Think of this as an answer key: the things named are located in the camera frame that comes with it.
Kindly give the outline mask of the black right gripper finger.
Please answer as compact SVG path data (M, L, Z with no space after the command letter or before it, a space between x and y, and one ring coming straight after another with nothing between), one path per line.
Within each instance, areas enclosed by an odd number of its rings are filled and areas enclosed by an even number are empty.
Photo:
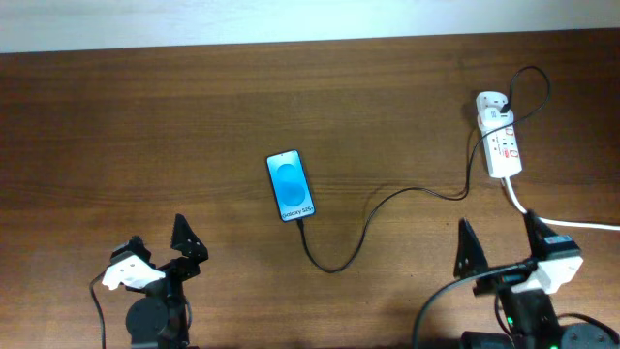
M547 257L551 248L545 239L556 237L557 234L533 210L527 210L523 217L532 256Z
M466 218L458 223L458 243L453 276L464 279L489 269L480 241Z

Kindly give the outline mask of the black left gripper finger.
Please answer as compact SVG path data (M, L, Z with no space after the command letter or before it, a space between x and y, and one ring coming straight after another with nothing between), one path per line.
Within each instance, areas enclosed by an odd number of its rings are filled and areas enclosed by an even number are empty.
M112 265L117 264L133 255L153 267L153 264L150 263L151 252L145 247L143 240L139 236L133 236L127 242L116 247L110 255L110 263Z
M184 215L177 213L174 217L170 248L180 252L196 264L208 259L208 250L191 229Z

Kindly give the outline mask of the blue Galaxy smartphone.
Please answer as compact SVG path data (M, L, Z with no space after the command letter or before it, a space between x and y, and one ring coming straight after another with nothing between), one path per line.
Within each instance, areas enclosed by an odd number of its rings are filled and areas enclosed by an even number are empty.
M273 154L266 157L266 166L283 222L312 216L316 206L298 150Z

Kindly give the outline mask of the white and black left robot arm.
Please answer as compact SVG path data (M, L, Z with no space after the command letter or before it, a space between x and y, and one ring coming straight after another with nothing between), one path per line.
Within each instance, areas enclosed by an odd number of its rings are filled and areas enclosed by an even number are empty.
M126 315L132 348L187 348L190 344L192 313L183 283L201 273L208 250L180 213L174 217L170 248L180 256L160 267L150 262L151 252L138 236L111 253L102 284L111 290L124 286L143 295Z

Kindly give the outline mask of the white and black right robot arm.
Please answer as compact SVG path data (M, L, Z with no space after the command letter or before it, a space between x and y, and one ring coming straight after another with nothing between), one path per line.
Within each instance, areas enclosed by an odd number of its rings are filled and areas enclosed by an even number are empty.
M573 313L576 324L562 325L551 296L570 282L583 259L581 249L568 235L556 234L532 210L524 214L531 249L529 258L514 270L490 267L476 234L466 219L458 226L458 247L453 275L474 277L474 295L493 295L494 307L503 311L501 333L465 332L459 346L474 348L617 348L619 333L602 322Z

